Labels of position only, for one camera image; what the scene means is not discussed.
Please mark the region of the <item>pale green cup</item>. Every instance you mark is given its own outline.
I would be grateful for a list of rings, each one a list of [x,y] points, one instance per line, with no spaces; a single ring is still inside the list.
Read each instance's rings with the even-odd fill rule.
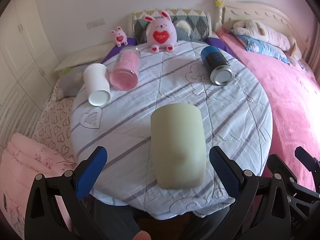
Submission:
[[[186,103],[156,109],[151,115],[150,152],[159,187],[201,186],[207,150],[200,110]]]

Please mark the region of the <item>pink translucent cup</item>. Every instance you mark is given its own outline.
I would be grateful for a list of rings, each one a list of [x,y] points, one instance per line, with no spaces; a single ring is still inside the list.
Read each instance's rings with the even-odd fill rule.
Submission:
[[[118,90],[131,90],[138,83],[141,53],[137,47],[123,48],[110,74],[111,85]]]

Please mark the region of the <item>diamond pattern cushion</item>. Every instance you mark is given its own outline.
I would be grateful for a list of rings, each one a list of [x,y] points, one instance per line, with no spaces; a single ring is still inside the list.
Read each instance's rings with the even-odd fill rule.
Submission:
[[[212,24],[210,14],[201,10],[193,9],[165,9],[170,15],[172,23],[178,20],[185,20],[191,26],[191,41],[205,41],[212,34]],[[147,42],[149,32],[149,22],[144,20],[145,15],[154,18],[160,17],[159,10],[144,10],[134,12],[132,15],[133,36],[139,44]]]

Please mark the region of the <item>grey striped quilt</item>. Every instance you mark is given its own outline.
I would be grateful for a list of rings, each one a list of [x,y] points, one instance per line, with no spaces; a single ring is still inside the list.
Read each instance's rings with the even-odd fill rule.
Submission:
[[[96,147],[107,150],[107,163],[91,190],[104,204],[129,205],[160,220],[186,212],[210,215],[234,202],[210,162],[201,166],[197,187],[167,189],[160,174],[191,179],[197,160],[208,160],[219,146],[243,170],[260,176],[272,139],[268,97],[252,72],[232,55],[234,72],[224,86],[211,83],[200,58],[204,44],[181,41],[174,52],[141,53],[138,85],[113,89],[111,101],[95,107],[86,88],[77,94],[71,115],[71,140],[77,162]]]

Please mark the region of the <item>white wardrobe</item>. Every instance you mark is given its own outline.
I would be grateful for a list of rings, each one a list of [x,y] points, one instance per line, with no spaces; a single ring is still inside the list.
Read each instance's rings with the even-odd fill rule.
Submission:
[[[57,81],[59,61],[36,0],[11,0],[1,14],[1,146],[30,137]]]

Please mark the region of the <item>heart pattern bedsheet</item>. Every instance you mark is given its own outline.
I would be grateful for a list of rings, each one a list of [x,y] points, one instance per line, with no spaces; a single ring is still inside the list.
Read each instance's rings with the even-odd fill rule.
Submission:
[[[61,94],[57,82],[50,99],[38,118],[31,138],[58,152],[63,158],[73,160],[71,110],[74,98],[60,99]]]

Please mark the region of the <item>grey small pillow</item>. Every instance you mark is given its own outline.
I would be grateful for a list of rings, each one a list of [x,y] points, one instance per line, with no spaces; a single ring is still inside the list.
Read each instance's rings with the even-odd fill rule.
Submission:
[[[88,65],[83,64],[69,68],[69,72],[60,77],[57,85],[57,101],[64,98],[75,97],[84,85],[83,73]]]

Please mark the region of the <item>blue black metal tumbler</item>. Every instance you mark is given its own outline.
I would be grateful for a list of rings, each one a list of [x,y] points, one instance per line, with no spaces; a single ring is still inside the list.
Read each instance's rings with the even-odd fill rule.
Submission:
[[[224,86],[230,83],[234,73],[226,58],[216,46],[207,46],[201,51],[201,60],[212,84]]]

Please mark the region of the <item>large pink bunny plush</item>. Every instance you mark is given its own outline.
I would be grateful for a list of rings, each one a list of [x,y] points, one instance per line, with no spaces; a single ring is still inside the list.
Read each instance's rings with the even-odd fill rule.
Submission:
[[[151,15],[145,15],[144,20],[150,23],[146,38],[151,52],[157,54],[160,49],[165,49],[167,52],[172,53],[177,43],[177,33],[170,15],[161,10],[160,17],[154,18]]]

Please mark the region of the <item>folded pink floral blanket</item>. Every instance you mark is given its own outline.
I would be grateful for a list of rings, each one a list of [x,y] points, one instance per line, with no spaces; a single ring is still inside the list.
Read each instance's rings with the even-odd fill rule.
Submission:
[[[1,158],[1,211],[24,238],[25,212],[31,186],[37,174],[46,178],[74,170],[73,158],[64,158],[55,150],[20,133],[12,135]]]

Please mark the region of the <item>blue cartoon pillow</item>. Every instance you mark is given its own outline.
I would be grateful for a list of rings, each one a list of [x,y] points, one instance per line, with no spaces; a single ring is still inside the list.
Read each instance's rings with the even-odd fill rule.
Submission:
[[[247,51],[270,56],[282,61],[283,63],[290,63],[285,53],[276,46],[244,35],[236,35],[236,38],[241,42]]]

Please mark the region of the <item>cream bedside shelf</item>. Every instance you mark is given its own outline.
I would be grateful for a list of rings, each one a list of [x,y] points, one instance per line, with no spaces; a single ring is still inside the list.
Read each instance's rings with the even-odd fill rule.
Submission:
[[[109,42],[71,53],[54,69],[54,72],[103,60],[112,48],[114,48],[114,43]]]

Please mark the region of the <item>white pink dog plush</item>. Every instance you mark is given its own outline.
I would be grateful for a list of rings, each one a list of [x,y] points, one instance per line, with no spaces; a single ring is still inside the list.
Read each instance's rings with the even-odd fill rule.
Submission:
[[[294,37],[286,36],[267,25],[264,25],[260,21],[238,21],[233,24],[233,30],[236,35],[248,36],[259,41],[267,42],[283,51],[287,51],[289,55],[294,57],[296,60],[300,60],[302,58],[302,52],[300,51]]]

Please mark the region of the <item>purple sheet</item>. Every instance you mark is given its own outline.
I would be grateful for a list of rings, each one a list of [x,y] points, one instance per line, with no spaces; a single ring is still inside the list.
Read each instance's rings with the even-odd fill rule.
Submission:
[[[224,44],[224,42],[222,40],[220,40],[219,38],[215,38],[215,37],[208,37],[205,39],[205,43],[210,45],[210,46],[216,46],[219,49],[222,49],[223,51],[227,52],[228,54],[232,55],[233,57],[235,57],[235,55],[233,54],[233,52]],[[129,46],[136,46],[137,45],[137,40],[135,38],[129,37],[129,41],[128,41],[128,45]],[[101,61],[101,63],[105,63],[107,60],[109,60],[110,58],[112,58],[113,56],[119,54],[119,52],[125,48],[126,46],[114,46],[111,51],[105,56],[105,58]]]

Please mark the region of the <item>cream wooden headboard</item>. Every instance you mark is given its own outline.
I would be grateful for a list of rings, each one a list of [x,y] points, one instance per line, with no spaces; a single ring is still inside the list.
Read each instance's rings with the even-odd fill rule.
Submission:
[[[213,31],[229,30],[240,20],[258,20],[284,35],[294,37],[303,58],[307,58],[311,44],[310,38],[300,35],[296,25],[282,11],[263,3],[215,0]]]

